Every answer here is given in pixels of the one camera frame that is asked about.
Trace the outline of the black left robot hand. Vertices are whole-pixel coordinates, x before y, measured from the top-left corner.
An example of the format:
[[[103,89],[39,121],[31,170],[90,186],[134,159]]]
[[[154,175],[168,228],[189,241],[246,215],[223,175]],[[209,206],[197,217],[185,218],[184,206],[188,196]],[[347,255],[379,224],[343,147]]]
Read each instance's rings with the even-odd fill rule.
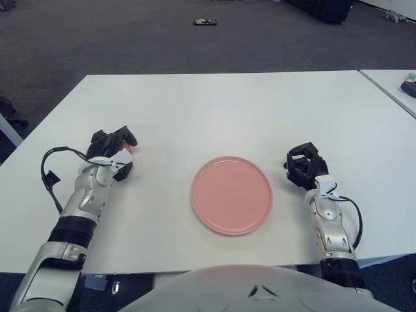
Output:
[[[137,145],[137,139],[126,125],[113,133],[99,130],[92,136],[86,160],[109,167],[113,179],[123,181],[133,167],[133,148]]]

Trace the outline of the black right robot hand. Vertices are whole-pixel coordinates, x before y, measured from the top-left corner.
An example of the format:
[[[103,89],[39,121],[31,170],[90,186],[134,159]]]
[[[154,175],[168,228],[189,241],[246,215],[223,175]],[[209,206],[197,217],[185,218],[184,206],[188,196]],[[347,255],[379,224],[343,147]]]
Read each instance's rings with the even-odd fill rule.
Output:
[[[329,174],[326,161],[312,142],[291,149],[283,167],[287,170],[287,179],[305,190],[315,189],[315,178]]]

